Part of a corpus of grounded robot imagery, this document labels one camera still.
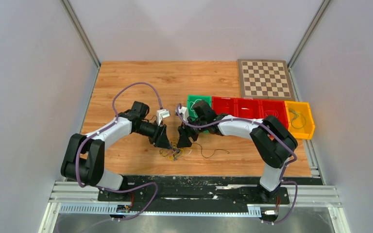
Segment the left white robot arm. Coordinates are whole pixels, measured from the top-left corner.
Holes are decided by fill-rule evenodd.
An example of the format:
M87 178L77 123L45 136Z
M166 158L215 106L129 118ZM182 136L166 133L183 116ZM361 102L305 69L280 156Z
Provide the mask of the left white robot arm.
M169 110L158 110L154 122L146 120L149 110L148 105L134 101L131 109L118 113L98 130L73 134L61 165L61 175L79 181L81 185L109 189L117 201L127 199L129 187L123 184L124 177L104 167L105 152L132 133L148 137L150 144L156 148L170 149L167 127L163 123L163 119L170 116Z

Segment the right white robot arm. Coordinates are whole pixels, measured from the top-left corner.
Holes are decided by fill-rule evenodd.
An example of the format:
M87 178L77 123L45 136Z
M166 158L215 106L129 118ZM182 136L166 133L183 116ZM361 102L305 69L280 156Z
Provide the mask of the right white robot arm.
M258 196L263 202L271 202L277 197L286 167L295 162L294 153L298 142L275 116L248 119L229 114L217 114L209 104L201 100L193 105L196 118L188 116L188 108L178 104L176 115L182 124L178 127L177 147L189 148L203 132L219 136L235 136L251 140L263 162Z

